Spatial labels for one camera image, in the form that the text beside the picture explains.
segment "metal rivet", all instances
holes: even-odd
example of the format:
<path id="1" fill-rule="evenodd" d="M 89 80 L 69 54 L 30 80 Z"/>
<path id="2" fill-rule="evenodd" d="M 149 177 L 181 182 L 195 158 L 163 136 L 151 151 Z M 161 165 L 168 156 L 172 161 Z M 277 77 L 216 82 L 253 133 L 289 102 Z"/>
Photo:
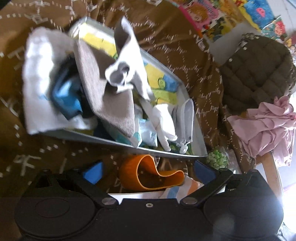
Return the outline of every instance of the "metal rivet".
<path id="1" fill-rule="evenodd" d="M 153 207 L 153 203 L 146 203 L 146 207 Z"/>
<path id="2" fill-rule="evenodd" d="M 185 197 L 182 199 L 182 202 L 187 205 L 194 205 L 197 203 L 197 200 L 194 197 Z"/>
<path id="3" fill-rule="evenodd" d="M 102 199 L 102 204 L 104 205 L 113 205 L 116 203 L 116 199 L 112 197 L 105 197 Z"/>

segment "colorful book cover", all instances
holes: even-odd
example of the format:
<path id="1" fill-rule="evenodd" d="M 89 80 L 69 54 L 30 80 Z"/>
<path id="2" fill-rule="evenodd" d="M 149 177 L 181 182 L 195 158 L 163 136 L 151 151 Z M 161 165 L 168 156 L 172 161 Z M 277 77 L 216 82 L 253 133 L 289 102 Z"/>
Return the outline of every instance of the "colorful book cover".
<path id="1" fill-rule="evenodd" d="M 253 22 L 251 16 L 247 13 L 246 9 L 244 8 L 245 3 L 248 2 L 248 0 L 233 0 L 235 2 L 235 5 L 240 10 L 241 14 L 244 16 L 244 18 L 258 31 L 260 31 L 259 26 Z"/>
<path id="2" fill-rule="evenodd" d="M 246 12 L 260 29 L 271 23 L 275 17 L 266 0 L 251 0 L 244 4 Z"/>
<path id="3" fill-rule="evenodd" d="M 279 16 L 276 20 L 272 21 L 269 25 L 265 26 L 261 33 L 268 38 L 284 42 L 285 38 L 288 36 L 286 33 L 285 25 Z"/>
<path id="4" fill-rule="evenodd" d="M 293 33 L 292 36 L 287 39 L 284 44 L 291 53 L 293 64 L 296 65 L 296 34 Z"/>
<path id="5" fill-rule="evenodd" d="M 220 28 L 222 28 L 221 25 L 223 26 L 223 31 L 219 33 L 220 36 L 221 34 L 223 35 L 228 33 L 238 23 L 243 21 L 243 16 L 235 7 L 235 4 L 232 2 L 232 0 L 168 1 L 179 7 L 189 22 L 191 22 L 195 28 L 200 30 L 203 34 L 218 24 L 215 29 L 218 26 L 220 26 Z"/>
<path id="6" fill-rule="evenodd" d="M 206 34 L 210 41 L 215 42 L 223 35 L 229 33 L 231 29 L 232 27 L 227 24 L 225 18 L 221 17 L 217 20 L 217 24 L 210 28 Z"/>

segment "white towel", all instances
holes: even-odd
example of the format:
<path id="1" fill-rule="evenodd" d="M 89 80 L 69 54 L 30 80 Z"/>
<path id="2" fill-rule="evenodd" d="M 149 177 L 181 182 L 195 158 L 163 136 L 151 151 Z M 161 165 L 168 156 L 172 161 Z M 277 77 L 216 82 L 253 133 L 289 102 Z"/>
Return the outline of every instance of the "white towel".
<path id="1" fill-rule="evenodd" d="M 49 92 L 61 62 L 73 51 L 74 40 L 58 30 L 36 28 L 27 39 L 22 77 L 24 111 L 29 134 L 62 129 L 94 129 L 95 117 L 67 120 L 52 105 Z"/>

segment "olive puffer jacket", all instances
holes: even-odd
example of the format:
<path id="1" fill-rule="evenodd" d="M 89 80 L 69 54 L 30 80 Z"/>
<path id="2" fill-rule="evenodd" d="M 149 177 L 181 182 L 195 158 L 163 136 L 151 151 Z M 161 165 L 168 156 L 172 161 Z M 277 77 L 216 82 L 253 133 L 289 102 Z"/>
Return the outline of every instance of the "olive puffer jacket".
<path id="1" fill-rule="evenodd" d="M 244 35 L 240 48 L 220 72 L 223 104 L 233 114 L 290 95 L 296 82 L 296 68 L 285 45 L 254 34 Z"/>

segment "beige fabric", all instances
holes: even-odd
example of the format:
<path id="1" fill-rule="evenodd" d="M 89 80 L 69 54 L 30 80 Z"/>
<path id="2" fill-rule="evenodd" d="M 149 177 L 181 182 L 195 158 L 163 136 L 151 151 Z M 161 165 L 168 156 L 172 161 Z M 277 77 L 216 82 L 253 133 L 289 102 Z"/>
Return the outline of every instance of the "beige fabric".
<path id="1" fill-rule="evenodd" d="M 74 55 L 85 95 L 94 114 L 127 137 L 132 137 L 135 133 L 132 90 L 116 94 L 105 77 L 105 70 L 115 60 L 83 40 L 77 40 L 74 44 Z"/>

